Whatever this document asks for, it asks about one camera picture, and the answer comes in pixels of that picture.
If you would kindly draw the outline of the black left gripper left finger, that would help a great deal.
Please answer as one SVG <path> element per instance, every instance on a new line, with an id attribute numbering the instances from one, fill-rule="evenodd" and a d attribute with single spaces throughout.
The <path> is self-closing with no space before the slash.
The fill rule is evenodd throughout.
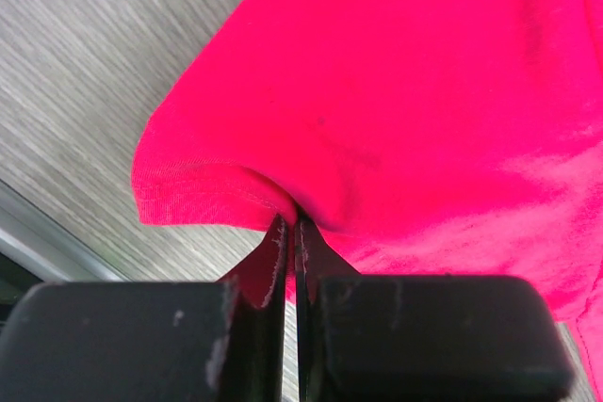
<path id="1" fill-rule="evenodd" d="M 277 401 L 287 226 L 199 282 L 31 288 L 1 333 L 5 401 Z"/>

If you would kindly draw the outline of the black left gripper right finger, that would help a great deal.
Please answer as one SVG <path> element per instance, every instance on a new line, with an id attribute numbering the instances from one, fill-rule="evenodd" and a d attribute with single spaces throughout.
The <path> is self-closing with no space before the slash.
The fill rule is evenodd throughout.
<path id="1" fill-rule="evenodd" d="M 558 401 L 574 370 L 527 281 L 368 275 L 295 228 L 303 401 Z"/>

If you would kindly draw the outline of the red t shirt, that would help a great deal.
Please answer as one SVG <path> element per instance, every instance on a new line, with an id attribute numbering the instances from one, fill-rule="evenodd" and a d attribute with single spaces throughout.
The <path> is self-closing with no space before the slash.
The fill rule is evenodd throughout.
<path id="1" fill-rule="evenodd" d="M 365 271 L 522 277 L 602 390 L 602 0 L 244 0 L 131 182 L 147 225 L 304 212 Z"/>

